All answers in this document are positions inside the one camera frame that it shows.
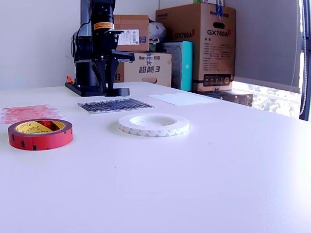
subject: double-sided tape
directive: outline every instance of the double-sided tape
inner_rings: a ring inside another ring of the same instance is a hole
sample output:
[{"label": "double-sided tape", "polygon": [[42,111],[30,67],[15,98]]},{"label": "double-sided tape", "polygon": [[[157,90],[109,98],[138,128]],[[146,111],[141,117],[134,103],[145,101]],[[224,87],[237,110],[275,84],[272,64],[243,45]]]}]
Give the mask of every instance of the double-sided tape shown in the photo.
[{"label": "double-sided tape", "polygon": [[21,150],[50,150],[73,140],[72,124],[58,119],[26,120],[8,129],[12,147]]},{"label": "double-sided tape", "polygon": [[189,121],[170,114],[135,114],[121,118],[119,129],[128,134],[145,137],[176,136],[189,131]]}]

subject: white label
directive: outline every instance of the white label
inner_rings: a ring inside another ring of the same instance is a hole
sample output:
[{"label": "white label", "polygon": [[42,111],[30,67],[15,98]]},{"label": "white label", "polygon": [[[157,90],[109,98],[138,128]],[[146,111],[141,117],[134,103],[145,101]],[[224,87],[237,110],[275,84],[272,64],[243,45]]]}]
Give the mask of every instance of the white label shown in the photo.
[{"label": "white label", "polygon": [[139,45],[139,30],[122,30],[118,45]]}]

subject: red tape roll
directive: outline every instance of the red tape roll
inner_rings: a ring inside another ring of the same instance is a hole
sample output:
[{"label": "red tape roll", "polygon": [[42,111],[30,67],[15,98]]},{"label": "red tape roll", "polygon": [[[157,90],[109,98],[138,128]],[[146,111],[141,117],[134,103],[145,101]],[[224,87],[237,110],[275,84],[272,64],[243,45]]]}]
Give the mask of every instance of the red tape roll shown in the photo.
[{"label": "red tape roll", "polygon": [[50,150],[73,140],[72,124],[58,119],[26,120],[8,129],[12,147],[21,150]]}]

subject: brown cardboard box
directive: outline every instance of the brown cardboard box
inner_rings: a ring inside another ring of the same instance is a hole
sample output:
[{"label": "brown cardboard box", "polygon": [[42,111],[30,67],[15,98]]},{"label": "brown cardboard box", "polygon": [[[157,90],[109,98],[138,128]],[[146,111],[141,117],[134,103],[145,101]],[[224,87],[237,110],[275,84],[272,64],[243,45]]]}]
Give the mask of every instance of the brown cardboard box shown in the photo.
[{"label": "brown cardboard box", "polygon": [[171,87],[172,55],[168,53],[135,53],[134,62],[122,62],[116,83],[149,82]]},{"label": "brown cardboard box", "polygon": [[196,3],[158,10],[169,40],[193,42],[193,91],[231,90],[235,65],[235,9]]},{"label": "brown cardboard box", "polygon": [[115,29],[124,30],[119,37],[118,51],[149,51],[148,16],[115,15],[114,19]]}]

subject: tape core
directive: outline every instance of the tape core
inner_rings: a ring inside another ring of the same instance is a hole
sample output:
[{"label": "tape core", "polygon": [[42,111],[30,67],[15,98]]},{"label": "tape core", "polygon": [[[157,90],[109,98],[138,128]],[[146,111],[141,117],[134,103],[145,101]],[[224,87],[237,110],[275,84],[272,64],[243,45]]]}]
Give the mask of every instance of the tape core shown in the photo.
[{"label": "tape core", "polygon": [[64,127],[65,124],[60,121],[36,120],[19,124],[15,127],[15,130],[19,133],[25,134],[43,134],[53,133],[63,129]]}]

